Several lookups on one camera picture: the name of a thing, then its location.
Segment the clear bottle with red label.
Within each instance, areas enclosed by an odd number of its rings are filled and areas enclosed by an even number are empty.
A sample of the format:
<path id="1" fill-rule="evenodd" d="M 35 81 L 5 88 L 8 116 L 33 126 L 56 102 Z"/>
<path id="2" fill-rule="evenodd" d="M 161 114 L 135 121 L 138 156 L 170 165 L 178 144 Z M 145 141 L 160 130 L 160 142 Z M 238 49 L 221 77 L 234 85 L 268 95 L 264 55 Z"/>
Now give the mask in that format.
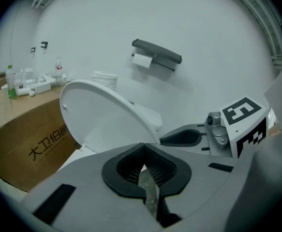
<path id="1" fill-rule="evenodd" d="M 58 77 L 58 78 L 62 77 L 62 62 L 61 62 L 60 57 L 57 57 L 57 60 L 56 60 L 55 74 L 56 74 L 56 77 Z"/>

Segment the grey wall paper holder shelf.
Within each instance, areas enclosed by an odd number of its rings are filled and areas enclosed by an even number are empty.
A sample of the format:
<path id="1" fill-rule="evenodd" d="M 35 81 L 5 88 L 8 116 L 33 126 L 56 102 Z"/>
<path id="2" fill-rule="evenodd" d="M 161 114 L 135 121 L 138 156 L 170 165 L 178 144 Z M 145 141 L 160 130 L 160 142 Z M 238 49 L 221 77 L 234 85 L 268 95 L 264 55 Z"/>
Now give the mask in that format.
<path id="1" fill-rule="evenodd" d="M 144 40 L 140 40 L 140 39 L 135 39 L 134 41 L 132 41 L 132 46 L 137 48 L 137 49 L 141 49 L 143 51 L 145 51 L 146 53 L 150 53 L 151 54 L 151 63 L 152 64 L 156 64 L 156 65 L 160 65 L 166 69 L 169 69 L 171 71 L 175 71 L 174 67 L 169 67 L 161 62 L 159 62 L 159 60 L 167 60 L 169 62 L 172 62 L 174 64 L 181 64 L 182 63 L 182 56 L 171 51 L 168 50 L 166 48 L 163 48 L 161 46 L 158 46 L 156 44 L 144 41 Z"/>

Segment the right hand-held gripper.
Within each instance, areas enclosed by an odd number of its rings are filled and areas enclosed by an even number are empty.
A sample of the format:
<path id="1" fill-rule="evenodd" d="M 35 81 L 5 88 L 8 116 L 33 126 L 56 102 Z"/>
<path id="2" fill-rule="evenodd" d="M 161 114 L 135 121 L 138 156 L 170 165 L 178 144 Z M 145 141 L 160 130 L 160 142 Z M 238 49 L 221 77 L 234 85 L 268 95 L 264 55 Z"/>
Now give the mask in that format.
<path id="1" fill-rule="evenodd" d="M 189 124 L 161 135 L 160 142 L 190 153 L 238 159 L 243 149 L 258 145 L 267 137 L 267 115 L 266 107 L 250 97 L 243 97 L 217 112 L 210 112 L 205 124 Z M 207 135 L 175 135 L 188 129 Z"/>

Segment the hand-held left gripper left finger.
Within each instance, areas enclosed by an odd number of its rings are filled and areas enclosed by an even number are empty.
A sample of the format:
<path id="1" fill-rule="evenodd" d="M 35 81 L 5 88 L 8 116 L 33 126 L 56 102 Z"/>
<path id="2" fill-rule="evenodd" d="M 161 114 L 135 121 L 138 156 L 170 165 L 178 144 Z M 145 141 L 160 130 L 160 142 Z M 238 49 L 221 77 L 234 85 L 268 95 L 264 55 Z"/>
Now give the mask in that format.
<path id="1" fill-rule="evenodd" d="M 103 165 L 132 148 L 127 145 L 77 159 L 36 185 L 21 202 L 31 213 L 62 184 L 75 187 L 51 226 L 63 232 L 159 232 L 142 199 L 125 198 L 102 178 Z"/>

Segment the white crinkled plastic packet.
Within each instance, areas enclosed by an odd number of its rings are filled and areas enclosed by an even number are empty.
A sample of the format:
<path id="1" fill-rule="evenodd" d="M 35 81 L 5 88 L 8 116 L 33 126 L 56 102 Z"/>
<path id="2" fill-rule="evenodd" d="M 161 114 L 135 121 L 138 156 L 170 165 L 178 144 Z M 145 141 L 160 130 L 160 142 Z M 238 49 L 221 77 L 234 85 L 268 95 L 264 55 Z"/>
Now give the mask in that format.
<path id="1" fill-rule="evenodd" d="M 51 76 L 47 76 L 46 74 L 41 74 L 38 78 L 38 83 L 50 83 L 54 86 L 56 84 L 56 79 Z"/>

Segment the large brown cardboard box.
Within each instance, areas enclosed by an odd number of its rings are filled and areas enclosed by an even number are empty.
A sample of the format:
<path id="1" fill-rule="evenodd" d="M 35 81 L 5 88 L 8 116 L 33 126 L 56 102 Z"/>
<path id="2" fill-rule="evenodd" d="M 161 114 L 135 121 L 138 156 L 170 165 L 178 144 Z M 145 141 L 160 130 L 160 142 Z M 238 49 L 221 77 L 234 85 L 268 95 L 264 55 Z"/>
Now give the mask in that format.
<path id="1" fill-rule="evenodd" d="M 80 148 L 61 115 L 57 87 L 9 99 L 0 90 L 0 178 L 30 191 Z"/>

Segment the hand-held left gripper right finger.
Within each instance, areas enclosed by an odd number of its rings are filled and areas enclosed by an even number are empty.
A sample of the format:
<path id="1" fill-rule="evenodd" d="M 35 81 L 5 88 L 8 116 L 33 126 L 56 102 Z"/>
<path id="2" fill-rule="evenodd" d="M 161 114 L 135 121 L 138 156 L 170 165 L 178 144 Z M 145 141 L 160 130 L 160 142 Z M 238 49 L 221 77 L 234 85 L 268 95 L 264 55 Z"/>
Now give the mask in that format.
<path id="1" fill-rule="evenodd" d="M 230 175 L 236 160 L 155 144 L 144 145 L 145 166 L 155 183 L 156 217 L 144 232 L 158 232 L 200 208 Z"/>

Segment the white toilet paper roll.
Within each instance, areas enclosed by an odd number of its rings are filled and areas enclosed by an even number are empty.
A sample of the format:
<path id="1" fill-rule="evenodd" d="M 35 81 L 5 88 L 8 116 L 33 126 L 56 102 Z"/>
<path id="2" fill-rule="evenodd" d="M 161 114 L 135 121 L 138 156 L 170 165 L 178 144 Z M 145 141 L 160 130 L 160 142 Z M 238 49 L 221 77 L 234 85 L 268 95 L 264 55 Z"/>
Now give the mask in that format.
<path id="1" fill-rule="evenodd" d="M 117 89 L 118 76 L 104 71 L 94 71 L 92 74 L 93 82 L 101 84 L 113 91 Z"/>

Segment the white paper roll in holder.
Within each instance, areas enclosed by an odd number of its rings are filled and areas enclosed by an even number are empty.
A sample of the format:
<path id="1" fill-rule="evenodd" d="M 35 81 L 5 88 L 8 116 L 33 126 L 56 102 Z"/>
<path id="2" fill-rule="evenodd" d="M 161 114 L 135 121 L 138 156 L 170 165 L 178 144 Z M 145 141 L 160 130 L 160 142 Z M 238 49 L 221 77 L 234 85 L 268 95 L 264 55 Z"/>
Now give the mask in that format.
<path id="1" fill-rule="evenodd" d="M 151 56 L 146 56 L 146 55 L 142 55 L 142 54 L 137 54 L 134 53 L 132 54 L 132 63 L 134 65 L 137 65 L 139 67 L 143 67 L 148 69 L 152 63 L 152 57 Z"/>

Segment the clear bottle with green label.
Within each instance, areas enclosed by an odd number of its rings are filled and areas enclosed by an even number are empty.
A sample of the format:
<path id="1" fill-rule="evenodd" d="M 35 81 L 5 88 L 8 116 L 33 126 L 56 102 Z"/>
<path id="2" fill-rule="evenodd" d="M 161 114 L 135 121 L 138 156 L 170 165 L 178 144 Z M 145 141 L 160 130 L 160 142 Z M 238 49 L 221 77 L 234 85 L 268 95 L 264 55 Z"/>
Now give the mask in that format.
<path id="1" fill-rule="evenodd" d="M 16 98 L 15 76 L 14 76 L 12 65 L 8 65 L 5 79 L 6 79 L 9 98 L 10 99 Z"/>

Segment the white small carton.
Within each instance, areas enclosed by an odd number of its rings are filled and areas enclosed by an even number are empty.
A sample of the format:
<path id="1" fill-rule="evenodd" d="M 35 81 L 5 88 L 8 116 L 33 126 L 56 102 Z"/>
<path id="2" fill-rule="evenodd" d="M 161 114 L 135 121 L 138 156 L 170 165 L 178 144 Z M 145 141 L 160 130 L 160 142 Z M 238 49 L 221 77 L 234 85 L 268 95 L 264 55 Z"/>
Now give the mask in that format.
<path id="1" fill-rule="evenodd" d="M 48 82 L 37 83 L 35 85 L 35 92 L 37 94 L 41 94 L 41 93 L 44 93 L 44 92 L 49 91 L 49 90 L 51 90 L 51 84 L 48 83 Z"/>

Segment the white ceramic toilet with tank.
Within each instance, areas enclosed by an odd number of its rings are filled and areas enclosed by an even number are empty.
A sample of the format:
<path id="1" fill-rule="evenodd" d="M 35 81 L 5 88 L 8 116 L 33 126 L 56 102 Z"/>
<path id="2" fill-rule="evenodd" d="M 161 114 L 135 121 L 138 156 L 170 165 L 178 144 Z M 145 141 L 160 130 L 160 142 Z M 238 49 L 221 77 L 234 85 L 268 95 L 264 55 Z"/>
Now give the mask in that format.
<path id="1" fill-rule="evenodd" d="M 162 116 L 160 113 L 151 110 L 147 107 L 141 106 L 137 103 L 134 103 L 131 101 L 131 104 L 135 107 L 135 109 L 141 113 L 150 123 L 150 125 L 154 128 L 155 131 L 159 131 L 162 127 Z M 68 164 L 70 164 L 73 161 L 76 161 L 77 159 L 86 157 L 86 156 L 91 156 L 97 154 L 97 152 L 87 148 L 86 146 L 81 146 L 79 149 L 76 149 L 72 155 L 63 163 L 63 165 L 58 169 L 61 170 Z"/>

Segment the white tube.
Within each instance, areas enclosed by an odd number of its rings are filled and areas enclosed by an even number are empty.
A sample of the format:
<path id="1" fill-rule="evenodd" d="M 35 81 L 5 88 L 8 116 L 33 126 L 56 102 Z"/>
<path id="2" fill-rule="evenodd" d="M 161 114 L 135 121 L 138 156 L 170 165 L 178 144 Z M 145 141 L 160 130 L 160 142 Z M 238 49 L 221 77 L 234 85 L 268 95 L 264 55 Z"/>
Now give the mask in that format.
<path id="1" fill-rule="evenodd" d="M 27 88 L 19 88 L 17 90 L 17 96 L 25 96 L 25 95 L 29 95 L 31 92 L 31 88 L 27 87 Z"/>

